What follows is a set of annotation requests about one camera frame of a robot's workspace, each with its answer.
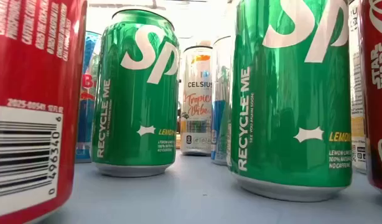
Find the white Celsius can black lid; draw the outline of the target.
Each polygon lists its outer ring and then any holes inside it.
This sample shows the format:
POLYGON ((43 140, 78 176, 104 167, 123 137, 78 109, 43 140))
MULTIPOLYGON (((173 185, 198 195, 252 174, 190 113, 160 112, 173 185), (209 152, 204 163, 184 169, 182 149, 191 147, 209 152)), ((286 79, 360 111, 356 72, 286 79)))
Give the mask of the white Celsius can black lid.
POLYGON ((211 56, 211 46, 200 44, 184 50, 180 151, 185 155, 211 154, 211 56))
POLYGON ((352 122, 352 165, 366 174, 366 139, 364 128, 364 102, 360 60, 360 1, 348 0, 349 59, 350 59, 350 103, 352 122))

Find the blue silver Red Bull can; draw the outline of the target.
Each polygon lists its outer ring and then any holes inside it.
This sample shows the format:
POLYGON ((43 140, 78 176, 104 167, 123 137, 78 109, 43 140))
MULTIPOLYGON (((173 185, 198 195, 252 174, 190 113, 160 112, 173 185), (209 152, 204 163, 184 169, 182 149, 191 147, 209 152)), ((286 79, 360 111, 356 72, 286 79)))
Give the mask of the blue silver Red Bull can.
POLYGON ((86 31, 78 110, 78 134, 75 148, 76 163, 91 162, 91 137, 95 111, 100 40, 101 34, 86 31))
POLYGON ((212 50, 212 162, 227 165, 230 123, 231 37, 220 37, 212 50))

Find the green Sprite can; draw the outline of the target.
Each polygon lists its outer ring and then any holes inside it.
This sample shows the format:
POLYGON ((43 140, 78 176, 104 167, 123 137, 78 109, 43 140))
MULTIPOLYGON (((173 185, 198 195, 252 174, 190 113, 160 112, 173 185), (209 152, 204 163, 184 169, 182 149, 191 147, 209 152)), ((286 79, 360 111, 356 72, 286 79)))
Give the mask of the green Sprite can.
POLYGON ((101 38, 92 161, 103 175, 159 175, 175 161, 179 42, 157 9, 117 10, 101 38))
POLYGON ((229 170, 257 195, 336 197, 352 182, 347 0, 237 0, 229 170))

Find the red Coca-Cola can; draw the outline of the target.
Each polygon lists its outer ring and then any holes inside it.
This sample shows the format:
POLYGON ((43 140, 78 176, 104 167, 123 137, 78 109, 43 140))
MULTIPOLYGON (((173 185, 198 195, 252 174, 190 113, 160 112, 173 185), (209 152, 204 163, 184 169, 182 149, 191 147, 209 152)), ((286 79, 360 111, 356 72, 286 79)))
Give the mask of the red Coca-Cola can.
POLYGON ((0 224, 72 193, 87 0, 0 0, 0 224))
POLYGON ((367 176, 370 184, 382 193, 382 0, 361 0, 361 46, 367 176))

